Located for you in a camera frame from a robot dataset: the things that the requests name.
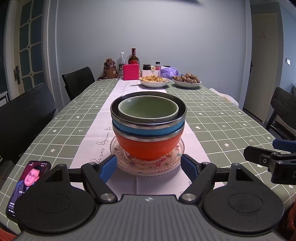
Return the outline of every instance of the green bowl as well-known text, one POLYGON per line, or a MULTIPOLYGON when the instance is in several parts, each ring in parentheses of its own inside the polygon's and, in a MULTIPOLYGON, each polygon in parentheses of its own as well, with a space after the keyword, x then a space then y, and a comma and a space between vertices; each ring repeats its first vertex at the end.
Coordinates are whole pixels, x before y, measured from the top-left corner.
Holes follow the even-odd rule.
POLYGON ((126 121, 136 123, 164 123, 177 117, 178 105, 160 96, 134 96, 118 105, 118 113, 126 121))

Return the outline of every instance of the chair backrest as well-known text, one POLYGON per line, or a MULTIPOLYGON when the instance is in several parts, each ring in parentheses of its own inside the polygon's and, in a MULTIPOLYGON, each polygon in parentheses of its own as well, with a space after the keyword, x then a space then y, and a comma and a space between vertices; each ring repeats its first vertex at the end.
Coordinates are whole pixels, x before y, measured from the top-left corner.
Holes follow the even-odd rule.
POLYGON ((65 82, 65 88, 70 100, 76 98, 87 87, 94 83, 94 76, 89 67, 85 67, 69 74, 64 74, 62 75, 62 78, 65 82))
POLYGON ((276 87, 270 104, 288 126, 296 129, 296 96, 276 87))
POLYGON ((18 160, 52 120, 55 101, 45 83, 0 107, 0 156, 18 160))

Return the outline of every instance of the beige door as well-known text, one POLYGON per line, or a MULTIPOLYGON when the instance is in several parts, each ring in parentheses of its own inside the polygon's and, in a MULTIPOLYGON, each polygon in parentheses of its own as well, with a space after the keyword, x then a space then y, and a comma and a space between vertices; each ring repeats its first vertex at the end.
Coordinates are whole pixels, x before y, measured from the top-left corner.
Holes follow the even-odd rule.
POLYGON ((44 0, 20 0, 14 33, 15 80, 19 93, 44 82, 42 13, 44 0))
POLYGON ((276 13, 252 15, 252 71, 244 108, 263 122, 273 95, 278 58, 276 13))

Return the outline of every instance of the eyeglasses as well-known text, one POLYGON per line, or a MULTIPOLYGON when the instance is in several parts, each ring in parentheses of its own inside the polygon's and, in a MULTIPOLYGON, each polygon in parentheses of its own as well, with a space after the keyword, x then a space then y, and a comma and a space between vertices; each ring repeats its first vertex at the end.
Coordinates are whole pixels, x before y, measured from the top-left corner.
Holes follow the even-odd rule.
POLYGON ((33 178, 37 178, 35 175, 31 174, 31 173, 28 173, 27 174, 29 177, 33 177, 33 178))

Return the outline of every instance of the door glass pane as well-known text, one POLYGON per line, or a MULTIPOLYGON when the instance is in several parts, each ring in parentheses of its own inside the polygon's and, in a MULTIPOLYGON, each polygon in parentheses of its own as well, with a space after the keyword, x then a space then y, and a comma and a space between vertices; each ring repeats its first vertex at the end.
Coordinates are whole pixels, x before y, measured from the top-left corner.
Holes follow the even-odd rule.
POLYGON ((32 18, 42 14, 44 0, 34 0, 32 9, 32 18))
POLYGON ((31 44, 41 41, 41 22, 42 16, 31 23, 31 44))
POLYGON ((23 78, 22 82, 24 84, 25 92, 33 88, 32 80, 30 77, 23 78))
POLYGON ((32 70, 34 72, 43 70, 41 43, 32 47, 32 49, 31 49, 31 63, 32 63, 32 70))
POLYGON ((29 20, 31 3, 32 1, 28 2, 22 7, 22 15, 20 17, 20 26, 22 26, 24 23, 26 23, 29 20))
POLYGON ((29 52, 24 50, 20 53, 20 67, 22 70, 22 76, 30 73, 30 63, 29 63, 29 52))
POLYGON ((44 82, 43 72, 34 75, 34 85, 39 85, 44 82))
POLYGON ((27 47, 28 36, 29 36, 29 25, 26 24, 20 28, 20 50, 27 47))

